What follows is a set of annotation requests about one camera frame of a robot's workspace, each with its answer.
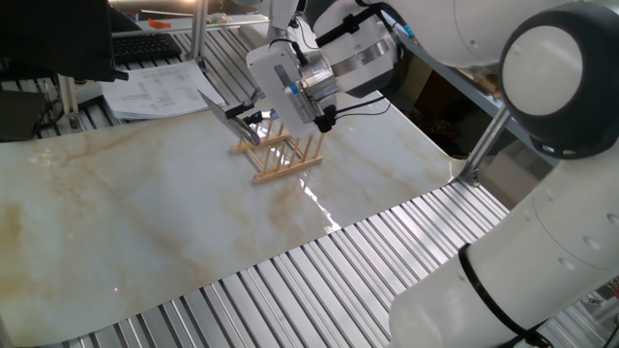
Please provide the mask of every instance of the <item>black device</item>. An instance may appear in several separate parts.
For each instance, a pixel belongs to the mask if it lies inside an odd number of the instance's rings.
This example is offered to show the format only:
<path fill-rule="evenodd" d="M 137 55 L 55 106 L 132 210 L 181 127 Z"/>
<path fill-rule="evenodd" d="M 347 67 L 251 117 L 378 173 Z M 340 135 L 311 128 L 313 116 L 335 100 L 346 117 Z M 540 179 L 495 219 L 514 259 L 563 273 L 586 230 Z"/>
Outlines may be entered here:
<path fill-rule="evenodd" d="M 114 70 L 106 0 L 6 1 L 0 5 L 0 79 L 128 79 Z"/>
<path fill-rule="evenodd" d="M 32 139 L 44 108 L 43 93 L 0 91 L 0 142 Z"/>
<path fill-rule="evenodd" d="M 177 57 L 183 51 L 169 34 L 147 34 L 112 39 L 117 63 Z"/>

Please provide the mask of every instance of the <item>metal pole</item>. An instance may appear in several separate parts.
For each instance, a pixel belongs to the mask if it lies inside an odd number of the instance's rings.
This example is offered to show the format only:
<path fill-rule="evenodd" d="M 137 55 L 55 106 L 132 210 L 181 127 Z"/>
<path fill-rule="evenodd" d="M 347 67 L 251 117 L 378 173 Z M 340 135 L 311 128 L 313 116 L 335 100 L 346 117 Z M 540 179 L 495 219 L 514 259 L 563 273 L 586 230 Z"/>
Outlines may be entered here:
<path fill-rule="evenodd" d="M 460 179 L 470 184 L 477 184 L 477 170 L 482 160 L 486 157 L 492 146 L 494 146 L 499 135 L 501 135 L 501 132 L 507 127 L 510 121 L 512 121 L 510 111 L 503 105 L 494 116 L 492 122 L 490 122 L 490 125 L 487 127 L 484 135 L 482 135 L 480 141 L 475 145 L 475 149 L 473 149 L 471 155 L 468 157 L 466 164 L 464 164 L 464 168 L 462 168 L 459 174 Z"/>
<path fill-rule="evenodd" d="M 195 1 L 192 25 L 192 51 L 186 56 L 188 60 L 204 57 L 204 40 L 206 36 L 206 17 L 208 10 L 208 0 Z"/>
<path fill-rule="evenodd" d="M 4 326 L 4 321 L 2 321 L 2 315 L 0 315 L 0 348 L 13 348 L 7 328 Z"/>

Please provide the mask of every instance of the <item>metal slat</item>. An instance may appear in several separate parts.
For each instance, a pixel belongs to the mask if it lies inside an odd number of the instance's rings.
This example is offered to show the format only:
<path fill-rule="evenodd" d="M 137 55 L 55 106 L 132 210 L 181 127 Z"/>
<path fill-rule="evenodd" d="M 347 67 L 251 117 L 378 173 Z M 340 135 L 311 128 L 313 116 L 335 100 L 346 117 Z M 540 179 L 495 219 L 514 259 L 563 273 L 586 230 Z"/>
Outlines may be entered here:
<path fill-rule="evenodd" d="M 96 342 L 93 342 L 95 347 L 123 348 L 113 326 L 95 332 L 95 338 Z"/>
<path fill-rule="evenodd" d="M 218 322 L 226 331 L 231 345 L 234 347 L 254 347 L 253 338 L 245 329 L 232 304 L 227 300 L 218 283 L 203 288 L 202 295 L 211 306 L 211 311 L 219 319 Z"/>
<path fill-rule="evenodd" d="M 406 281 L 389 260 L 378 254 L 356 227 L 348 227 L 342 232 L 329 237 L 338 246 L 350 267 L 357 271 L 370 289 L 376 291 L 376 297 L 383 307 L 389 310 L 396 294 L 406 290 Z"/>
<path fill-rule="evenodd" d="M 232 63 L 234 63 L 234 66 L 245 77 L 245 79 L 251 85 L 251 89 L 253 90 L 256 87 L 256 84 L 253 76 L 251 76 L 250 70 L 248 69 L 246 57 L 243 55 L 243 53 L 237 52 L 235 50 L 235 47 L 230 45 L 223 38 L 223 36 L 221 35 L 221 31 L 208 31 L 206 35 L 211 38 L 212 43 L 219 48 L 223 55 L 227 57 Z"/>
<path fill-rule="evenodd" d="M 432 195 L 426 195 L 415 199 L 413 204 L 421 210 L 426 218 L 442 233 L 451 236 L 453 240 L 473 243 L 477 237 L 456 217 L 451 215 Z"/>
<path fill-rule="evenodd" d="M 294 294 L 295 299 L 302 306 L 304 313 L 312 319 L 311 323 L 316 328 L 325 344 L 330 347 L 343 347 L 345 339 L 339 328 L 329 318 L 318 300 L 308 289 L 308 285 L 302 280 L 301 275 L 292 266 L 287 255 L 281 255 L 272 259 L 273 266 L 277 269 L 287 288 Z"/>
<path fill-rule="evenodd" d="M 394 269 L 404 279 L 406 287 L 412 286 L 429 275 L 430 270 L 415 255 L 408 252 L 393 231 L 378 216 L 356 224 L 357 230 L 374 249 L 390 259 Z"/>
<path fill-rule="evenodd" d="M 228 75 L 236 82 L 236 85 L 239 86 L 239 91 L 241 93 L 238 95 L 242 100 L 245 100 L 250 97 L 253 92 L 253 86 L 251 83 L 239 72 L 238 68 L 229 61 L 228 57 L 225 55 L 221 49 L 213 43 L 213 40 L 209 35 L 206 35 L 204 40 L 204 44 L 206 45 L 205 54 L 211 55 L 211 59 L 217 60 L 222 68 L 224 68 Z"/>
<path fill-rule="evenodd" d="M 316 256 L 311 244 L 290 251 L 290 259 L 301 273 L 311 293 L 336 324 L 349 346 L 370 346 L 375 333 L 364 320 L 362 310 L 355 305 L 342 284 L 334 279 Z"/>
<path fill-rule="evenodd" d="M 274 259 L 256 265 L 253 270 L 273 296 L 274 307 L 281 311 L 304 347 L 325 347 L 333 339 L 324 324 L 310 313 L 307 299 L 293 292 L 292 280 L 281 276 Z"/>
<path fill-rule="evenodd" d="M 245 291 L 258 308 L 258 311 L 268 325 L 280 347 L 301 347 L 304 344 L 299 339 L 298 331 L 290 325 L 289 316 L 281 311 L 276 299 L 261 281 L 255 269 L 248 269 L 236 275 L 245 287 Z"/>
<path fill-rule="evenodd" d="M 118 325 L 118 328 L 120 330 L 120 334 L 119 335 L 121 335 L 123 337 L 123 339 L 127 343 L 127 347 L 129 347 L 129 348 L 146 348 L 146 347 L 148 347 L 147 342 L 146 342 L 146 337 L 143 337 L 143 334 L 139 335 L 136 332 L 135 326 L 131 322 L 131 319 L 123 320 L 122 322 L 118 323 L 117 325 Z"/>
<path fill-rule="evenodd" d="M 151 308 L 137 316 L 144 331 L 146 340 L 156 348 L 179 347 L 179 341 L 169 320 L 164 318 L 165 312 L 161 306 Z"/>
<path fill-rule="evenodd" d="M 386 310 L 374 293 L 356 275 L 354 269 L 342 269 L 347 264 L 345 258 L 330 239 L 324 239 L 309 244 L 309 249 L 315 253 L 312 262 L 321 266 L 322 273 L 328 274 L 342 295 L 354 307 L 375 336 L 373 343 L 386 345 L 389 343 L 389 312 Z"/>
<path fill-rule="evenodd" d="M 193 326 L 200 334 L 200 340 L 209 347 L 229 347 L 229 338 L 220 327 L 218 319 L 198 290 L 181 298 L 181 303 L 191 318 Z"/>
<path fill-rule="evenodd" d="M 235 311 L 242 318 L 243 325 L 251 333 L 256 346 L 282 346 L 281 338 L 274 334 L 273 328 L 264 320 L 263 314 L 260 313 L 239 277 L 229 276 L 223 279 L 220 285 L 228 299 L 234 304 Z"/>

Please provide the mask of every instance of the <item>keyboard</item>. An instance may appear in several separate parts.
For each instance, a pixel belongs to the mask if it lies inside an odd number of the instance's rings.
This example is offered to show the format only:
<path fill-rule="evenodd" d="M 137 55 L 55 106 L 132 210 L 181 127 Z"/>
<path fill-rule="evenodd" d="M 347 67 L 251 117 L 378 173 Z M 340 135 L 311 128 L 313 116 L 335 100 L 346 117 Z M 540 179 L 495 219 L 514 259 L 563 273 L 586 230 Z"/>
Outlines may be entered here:
<path fill-rule="evenodd" d="M 169 34 L 148 34 L 123 38 L 113 38 L 114 60 L 116 63 L 143 59 L 160 59 L 177 57 L 181 54 L 178 46 Z"/>

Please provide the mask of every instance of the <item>metal rod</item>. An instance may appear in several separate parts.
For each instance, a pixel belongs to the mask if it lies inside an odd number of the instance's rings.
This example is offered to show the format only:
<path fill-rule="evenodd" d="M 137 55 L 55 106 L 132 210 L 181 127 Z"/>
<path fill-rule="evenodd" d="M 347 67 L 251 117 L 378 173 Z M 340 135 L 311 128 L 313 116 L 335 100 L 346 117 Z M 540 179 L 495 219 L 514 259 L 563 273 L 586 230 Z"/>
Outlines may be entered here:
<path fill-rule="evenodd" d="M 7 328 L 4 326 L 2 315 L 0 315 L 0 348 L 13 348 Z"/>
<path fill-rule="evenodd" d="M 470 184 L 475 183 L 477 169 L 482 163 L 482 160 L 486 157 L 490 149 L 492 149 L 492 146 L 496 143 L 501 132 L 507 127 L 511 120 L 510 111 L 503 105 L 494 116 L 492 122 L 490 122 L 490 125 L 487 127 L 484 135 L 482 135 L 480 141 L 475 145 L 475 149 L 473 149 L 471 155 L 468 157 L 466 164 L 464 164 L 459 174 L 460 179 Z"/>
<path fill-rule="evenodd" d="M 299 151 L 299 143 L 300 142 L 301 142 L 301 140 L 299 140 L 299 139 L 297 139 L 297 141 L 294 142 L 294 150 L 292 151 L 292 159 L 290 160 L 290 163 L 288 164 L 288 166 L 292 166 L 294 161 L 297 159 L 297 152 Z"/>
<path fill-rule="evenodd" d="M 313 154 L 315 158 L 317 158 L 318 155 L 320 155 L 320 147 L 322 146 L 322 139 L 324 138 L 325 138 L 325 134 L 324 133 L 320 134 L 320 139 L 318 139 L 318 145 L 316 146 L 316 152 Z"/>
<path fill-rule="evenodd" d="M 286 151 L 286 142 L 284 141 L 283 144 L 281 144 L 280 157 L 278 158 L 278 165 L 275 166 L 276 171 L 280 170 L 281 160 L 283 159 L 283 153 L 285 151 Z"/>
<path fill-rule="evenodd" d="M 303 152 L 303 158 L 301 159 L 301 163 L 304 163 L 308 159 L 308 152 L 310 151 L 312 140 L 313 140 L 313 135 L 310 135 L 308 138 L 308 144 L 306 145 L 306 151 Z"/>
<path fill-rule="evenodd" d="M 196 0 L 193 9 L 192 51 L 188 54 L 189 60 L 204 56 L 204 41 L 206 38 L 206 17 L 208 14 L 208 0 Z"/>

